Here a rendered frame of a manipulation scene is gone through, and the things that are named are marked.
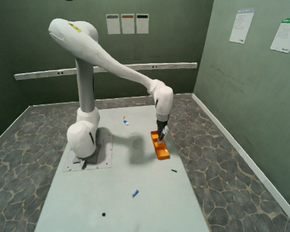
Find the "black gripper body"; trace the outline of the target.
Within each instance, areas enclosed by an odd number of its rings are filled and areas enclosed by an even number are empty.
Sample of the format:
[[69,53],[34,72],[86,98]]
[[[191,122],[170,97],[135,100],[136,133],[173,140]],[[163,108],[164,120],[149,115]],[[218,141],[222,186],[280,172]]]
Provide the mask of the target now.
[[[156,124],[161,127],[161,131],[163,131],[163,128],[167,125],[168,121],[164,121],[164,122],[161,122],[159,120],[156,120]],[[165,128],[164,128],[165,130]]]

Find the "orange three-compartment tray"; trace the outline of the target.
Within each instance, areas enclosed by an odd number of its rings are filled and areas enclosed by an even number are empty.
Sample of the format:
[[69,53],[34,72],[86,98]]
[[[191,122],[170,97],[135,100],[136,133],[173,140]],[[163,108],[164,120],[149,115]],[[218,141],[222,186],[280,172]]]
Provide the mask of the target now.
[[168,149],[166,148],[165,142],[162,139],[162,143],[158,144],[157,139],[158,139],[158,133],[157,131],[151,131],[150,132],[151,139],[155,148],[155,152],[157,155],[157,159],[167,159],[169,158],[169,152]]

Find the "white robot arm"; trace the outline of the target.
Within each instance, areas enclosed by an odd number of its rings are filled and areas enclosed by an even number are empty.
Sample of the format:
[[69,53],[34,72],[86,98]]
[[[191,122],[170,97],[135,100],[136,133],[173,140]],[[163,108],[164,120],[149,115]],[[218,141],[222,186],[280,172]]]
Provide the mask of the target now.
[[147,92],[155,101],[156,119],[161,122],[169,119],[173,106],[172,89],[113,59],[98,44],[98,32],[93,25],[57,18],[51,22],[48,31],[60,47],[76,56],[80,108],[77,111],[77,123],[70,126],[67,133],[69,145],[76,154],[73,164],[80,163],[83,168],[86,163],[96,164],[101,148],[100,143],[95,144],[100,116],[94,106],[94,65],[146,86]]

